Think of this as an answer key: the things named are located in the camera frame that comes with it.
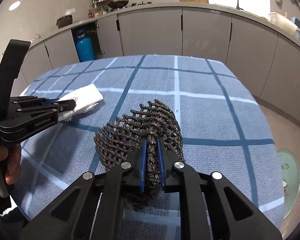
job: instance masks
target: metal scouring pad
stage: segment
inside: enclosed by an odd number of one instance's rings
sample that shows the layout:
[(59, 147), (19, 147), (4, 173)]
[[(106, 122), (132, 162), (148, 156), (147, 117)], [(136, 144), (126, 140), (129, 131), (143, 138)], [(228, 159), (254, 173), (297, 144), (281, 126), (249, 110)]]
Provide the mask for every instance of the metal scouring pad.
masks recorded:
[(130, 110), (131, 116), (116, 117), (115, 123), (109, 122), (94, 138), (100, 162), (107, 171), (123, 163), (129, 152), (140, 149), (141, 138), (147, 139), (145, 190), (126, 195), (135, 211), (148, 205), (160, 185), (157, 138), (163, 138), (165, 148), (176, 152), (180, 161), (185, 162), (180, 126), (174, 113), (157, 99), (148, 104), (140, 104), (139, 111)]

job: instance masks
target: blue gas cylinder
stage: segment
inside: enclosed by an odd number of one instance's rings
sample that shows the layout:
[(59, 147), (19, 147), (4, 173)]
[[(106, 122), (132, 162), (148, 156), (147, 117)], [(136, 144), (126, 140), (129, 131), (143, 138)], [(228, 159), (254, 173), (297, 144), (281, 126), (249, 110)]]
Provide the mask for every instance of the blue gas cylinder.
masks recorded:
[(80, 62), (96, 59), (90, 38), (82, 35), (82, 38), (75, 42), (75, 48), (77, 50)]

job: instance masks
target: black handle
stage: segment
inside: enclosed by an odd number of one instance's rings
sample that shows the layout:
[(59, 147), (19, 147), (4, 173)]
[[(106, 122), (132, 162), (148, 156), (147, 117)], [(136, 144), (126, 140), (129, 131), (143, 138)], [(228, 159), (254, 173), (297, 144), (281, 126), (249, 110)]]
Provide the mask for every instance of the black handle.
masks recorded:
[(117, 23), (117, 31), (120, 31), (120, 23), (119, 23), (119, 20), (116, 20), (116, 23)]
[[(0, 62), (0, 121), (8, 113), (13, 82), (30, 47), (29, 41), (10, 40)], [(6, 183), (7, 159), (0, 162), (0, 196), (8, 197), (11, 186)]]
[(231, 36), (232, 36), (232, 22), (231, 22), (231, 27), (230, 27), (230, 38), (229, 38), (229, 42), (231, 41)]
[(49, 52), (48, 52), (48, 49), (47, 49), (47, 46), (46, 46), (46, 44), (44, 45), (44, 47), (46, 48), (46, 51), (47, 51), (48, 57), (50, 57), (50, 55), (49, 55)]

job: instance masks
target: plastic container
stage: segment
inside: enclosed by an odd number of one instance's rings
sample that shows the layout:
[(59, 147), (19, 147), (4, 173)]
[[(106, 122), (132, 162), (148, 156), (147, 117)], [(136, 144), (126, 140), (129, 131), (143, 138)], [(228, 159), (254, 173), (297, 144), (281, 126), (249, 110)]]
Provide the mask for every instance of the plastic container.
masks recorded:
[(75, 43), (75, 48), (77, 50), (80, 62), (96, 59), (90, 38), (84, 37), (80, 40), (77, 40)]
[(286, 31), (290, 36), (295, 37), (298, 28), (297, 25), (283, 15), (271, 12), (268, 14), (268, 21)]

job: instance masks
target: blue plaid tablecloth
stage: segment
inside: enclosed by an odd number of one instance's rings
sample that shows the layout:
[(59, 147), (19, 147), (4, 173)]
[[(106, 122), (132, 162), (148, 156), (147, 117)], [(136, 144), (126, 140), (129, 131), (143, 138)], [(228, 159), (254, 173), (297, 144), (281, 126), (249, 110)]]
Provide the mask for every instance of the blue plaid tablecloth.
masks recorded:
[[(30, 220), (85, 171), (105, 172), (93, 141), (99, 127), (157, 98), (180, 124), (186, 162), (206, 174), (221, 171), (280, 226), (281, 168), (269, 125), (223, 63), (160, 55), (99, 59), (44, 73), (25, 95), (60, 98), (89, 84), (101, 92), (102, 103), (22, 143), (21, 178), (12, 197)], [(178, 194), (160, 192), (139, 212), (127, 207), (121, 239), (180, 239)]]

